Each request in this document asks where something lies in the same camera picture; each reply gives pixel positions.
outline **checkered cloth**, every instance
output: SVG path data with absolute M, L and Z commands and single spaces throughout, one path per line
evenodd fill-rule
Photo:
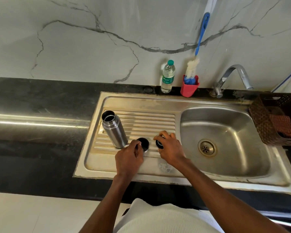
M 291 119 L 286 115 L 269 115 L 277 132 L 281 132 L 287 137 L 291 137 Z

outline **bottle label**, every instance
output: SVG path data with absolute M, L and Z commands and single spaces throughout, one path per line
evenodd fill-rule
M 171 84 L 173 82 L 173 78 L 175 76 L 173 76 L 172 78 L 165 78 L 164 75 L 163 75 L 163 78 L 162 78 L 162 82 L 165 83 L 165 84 Z

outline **hand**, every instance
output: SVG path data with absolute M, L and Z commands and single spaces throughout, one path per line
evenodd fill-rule
M 171 133 L 170 135 L 166 131 L 161 131 L 158 136 L 155 136 L 153 140 L 158 140 L 163 145 L 163 149 L 159 149 L 159 154 L 161 158 L 166 160 L 167 163 L 174 166 L 178 162 L 186 158 L 182 149 L 180 141 L 177 140 L 176 135 Z
M 141 142 L 132 140 L 128 147 L 121 149 L 115 155 L 117 176 L 131 182 L 143 163 L 143 149 Z

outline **white floor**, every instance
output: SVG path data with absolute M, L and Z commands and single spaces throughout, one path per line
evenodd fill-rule
M 0 233 L 77 233 L 99 201 L 0 193 Z M 121 204 L 116 223 L 130 204 Z

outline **chrome faucet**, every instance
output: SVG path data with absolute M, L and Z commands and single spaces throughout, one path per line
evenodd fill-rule
M 251 86 L 250 84 L 248 74 L 246 70 L 244 69 L 244 67 L 241 65 L 232 65 L 225 71 L 222 78 L 213 85 L 213 90 L 210 92 L 210 96 L 217 97 L 217 98 L 221 98 L 223 96 L 221 87 L 225 83 L 229 75 L 233 72 L 234 69 L 237 69 L 239 76 L 241 77 L 241 80 L 243 81 L 244 87 L 246 89 L 253 89 L 253 86 Z

